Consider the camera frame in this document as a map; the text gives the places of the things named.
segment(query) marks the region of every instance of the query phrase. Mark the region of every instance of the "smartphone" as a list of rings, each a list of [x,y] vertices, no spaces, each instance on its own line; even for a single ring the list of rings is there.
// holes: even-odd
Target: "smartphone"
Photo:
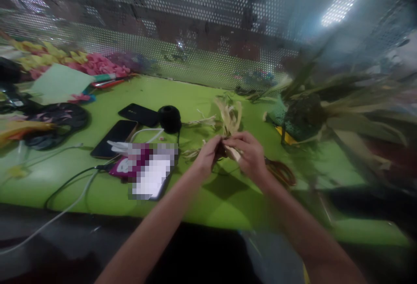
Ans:
[[[119,120],[106,134],[106,136],[98,143],[98,145],[90,153],[92,157],[111,159],[116,157],[116,153],[112,151],[112,146],[107,141],[126,142],[132,137],[136,131],[138,123],[136,121]]]
[[[158,124],[158,113],[137,104],[130,104],[118,113],[129,120],[137,121],[141,125],[154,127]]]

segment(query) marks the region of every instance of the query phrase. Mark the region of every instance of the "perforated metal sheet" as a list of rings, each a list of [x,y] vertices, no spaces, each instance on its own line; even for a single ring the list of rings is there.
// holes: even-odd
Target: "perforated metal sheet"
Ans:
[[[0,0],[1,28],[104,55],[140,53],[152,74],[233,89],[279,82],[282,59],[316,50],[322,63],[370,65],[416,25],[413,0]]]

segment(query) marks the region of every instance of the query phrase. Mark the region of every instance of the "hand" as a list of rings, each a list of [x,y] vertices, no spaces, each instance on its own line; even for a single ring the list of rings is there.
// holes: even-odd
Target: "hand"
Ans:
[[[256,184],[259,176],[267,171],[262,145],[248,131],[233,134],[223,140],[223,144],[243,152],[239,160],[240,169]]]
[[[222,137],[216,135],[201,148],[199,155],[192,166],[208,177],[212,172],[213,165],[220,157],[225,157],[225,149],[222,144]]]

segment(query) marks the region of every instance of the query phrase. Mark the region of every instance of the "black thread spool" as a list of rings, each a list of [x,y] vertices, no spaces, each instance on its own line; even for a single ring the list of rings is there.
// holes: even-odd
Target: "black thread spool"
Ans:
[[[181,116],[174,106],[163,106],[158,110],[158,119],[161,127],[168,134],[178,133],[181,129]]]

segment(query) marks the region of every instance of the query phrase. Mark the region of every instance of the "scissors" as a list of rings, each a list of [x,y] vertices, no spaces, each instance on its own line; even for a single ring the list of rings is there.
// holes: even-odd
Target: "scissors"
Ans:
[[[272,161],[265,157],[266,168],[276,177],[282,184],[287,187],[297,184],[297,180],[291,169],[286,164],[279,161]]]

